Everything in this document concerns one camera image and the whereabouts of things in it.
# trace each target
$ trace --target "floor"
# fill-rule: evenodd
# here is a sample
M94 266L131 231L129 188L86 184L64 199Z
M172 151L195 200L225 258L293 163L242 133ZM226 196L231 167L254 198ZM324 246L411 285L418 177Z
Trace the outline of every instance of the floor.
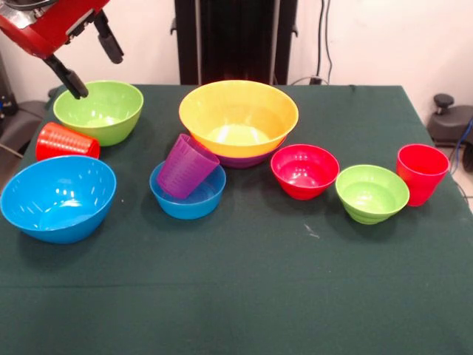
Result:
M16 173L21 159L0 148L0 194L8 180Z
M442 150L447 156L450 156L453 149L450 148L442 148ZM463 165L461 163L461 159L463 157L463 150L460 151L460 163L458 164L457 171L453 174L453 180L460 186L460 193L464 193L466 196L466 200L468 201L470 210L473 213L473 173L468 173L463 170Z

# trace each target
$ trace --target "yellow bowl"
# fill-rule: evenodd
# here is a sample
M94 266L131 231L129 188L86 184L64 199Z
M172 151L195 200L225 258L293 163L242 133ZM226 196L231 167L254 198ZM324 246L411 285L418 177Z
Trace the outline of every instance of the yellow bowl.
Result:
M254 81L227 80L190 92L179 107L192 136L216 155L249 158L274 150L299 112L281 90Z

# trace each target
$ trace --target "white floor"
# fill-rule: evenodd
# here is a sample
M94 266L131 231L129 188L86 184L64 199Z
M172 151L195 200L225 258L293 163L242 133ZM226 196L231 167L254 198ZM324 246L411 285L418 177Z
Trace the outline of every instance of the white floor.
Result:
M453 149L442 148L441 150L447 154L447 156L450 156L450 153ZM461 163L462 156L463 150L460 151L460 162L458 164L457 171L453 174L453 180L455 180L457 184L460 185L460 187L464 190L470 210L473 213L473 173L468 173L463 170L463 165Z

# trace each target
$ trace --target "purple cup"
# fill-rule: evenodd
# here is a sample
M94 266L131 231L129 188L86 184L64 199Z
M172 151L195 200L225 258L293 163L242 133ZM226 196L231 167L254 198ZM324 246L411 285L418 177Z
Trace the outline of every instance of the purple cup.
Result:
M185 134L180 134L171 149L157 183L167 194L187 198L220 164L219 159Z

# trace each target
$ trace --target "white wall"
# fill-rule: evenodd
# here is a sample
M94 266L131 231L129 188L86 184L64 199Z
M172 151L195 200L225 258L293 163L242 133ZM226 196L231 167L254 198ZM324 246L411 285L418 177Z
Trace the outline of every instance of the white wall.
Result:
M320 4L299 0L290 80L316 72ZM472 14L472 0L332 0L332 84L400 84L423 121L435 93L473 104Z
M110 26L126 56L109 62L89 27L58 57L84 80L179 83L176 36L169 35L174 0L111 0ZM315 74L320 0L299 0L299 37L293 38L289 79ZM422 119L432 96L448 92L473 104L472 0L332 0L330 51L333 84L401 84ZM0 50L20 101L46 98L60 84L42 61L0 35ZM323 61L326 75L327 61Z

